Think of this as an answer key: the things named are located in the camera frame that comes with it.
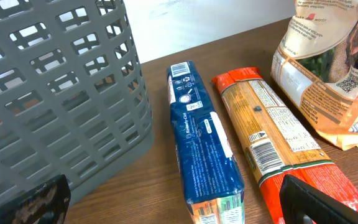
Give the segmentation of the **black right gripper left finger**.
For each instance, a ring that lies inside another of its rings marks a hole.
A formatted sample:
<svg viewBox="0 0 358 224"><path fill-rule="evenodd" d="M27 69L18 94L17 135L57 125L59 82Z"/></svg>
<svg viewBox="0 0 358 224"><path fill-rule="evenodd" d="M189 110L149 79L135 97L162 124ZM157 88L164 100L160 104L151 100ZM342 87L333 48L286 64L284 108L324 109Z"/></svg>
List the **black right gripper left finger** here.
<svg viewBox="0 0 358 224"><path fill-rule="evenodd" d="M71 200L65 175L57 175L0 206L0 224L63 223Z"/></svg>

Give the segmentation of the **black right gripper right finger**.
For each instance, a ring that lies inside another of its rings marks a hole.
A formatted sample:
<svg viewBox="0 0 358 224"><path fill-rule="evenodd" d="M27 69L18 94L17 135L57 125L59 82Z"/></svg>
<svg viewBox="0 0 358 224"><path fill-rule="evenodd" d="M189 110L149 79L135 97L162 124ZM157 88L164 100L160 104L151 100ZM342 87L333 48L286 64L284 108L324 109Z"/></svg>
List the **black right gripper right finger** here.
<svg viewBox="0 0 358 224"><path fill-rule="evenodd" d="M358 212L293 175L285 175L280 204L286 224L358 224Z"/></svg>

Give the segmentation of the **orange spaghetti pack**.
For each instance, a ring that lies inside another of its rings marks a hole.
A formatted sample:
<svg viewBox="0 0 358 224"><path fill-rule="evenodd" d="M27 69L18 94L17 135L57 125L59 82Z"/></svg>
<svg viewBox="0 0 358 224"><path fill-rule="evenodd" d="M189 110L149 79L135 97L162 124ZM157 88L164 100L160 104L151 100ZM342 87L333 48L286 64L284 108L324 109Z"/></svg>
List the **orange spaghetti pack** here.
<svg viewBox="0 0 358 224"><path fill-rule="evenodd" d="M293 175L358 212L358 190L320 148L256 67L212 79L274 223L283 224L279 191Z"/></svg>

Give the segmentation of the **blue tissue pack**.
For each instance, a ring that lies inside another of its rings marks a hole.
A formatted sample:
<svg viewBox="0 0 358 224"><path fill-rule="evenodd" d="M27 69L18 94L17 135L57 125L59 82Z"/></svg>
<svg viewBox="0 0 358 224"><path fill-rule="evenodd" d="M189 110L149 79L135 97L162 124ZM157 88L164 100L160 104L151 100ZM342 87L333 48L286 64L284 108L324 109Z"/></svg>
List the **blue tissue pack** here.
<svg viewBox="0 0 358 224"><path fill-rule="evenodd" d="M193 222L244 224L244 181L194 63L168 67L167 84L178 169Z"/></svg>

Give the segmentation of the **beige coffee pouch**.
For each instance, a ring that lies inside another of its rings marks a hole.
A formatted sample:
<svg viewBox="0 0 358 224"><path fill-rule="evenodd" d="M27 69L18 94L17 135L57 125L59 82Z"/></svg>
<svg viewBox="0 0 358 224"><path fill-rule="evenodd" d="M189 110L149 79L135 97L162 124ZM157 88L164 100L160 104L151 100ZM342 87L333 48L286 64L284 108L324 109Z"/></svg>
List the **beige coffee pouch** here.
<svg viewBox="0 0 358 224"><path fill-rule="evenodd" d="M358 0L296 0L271 75L331 144L358 147Z"/></svg>

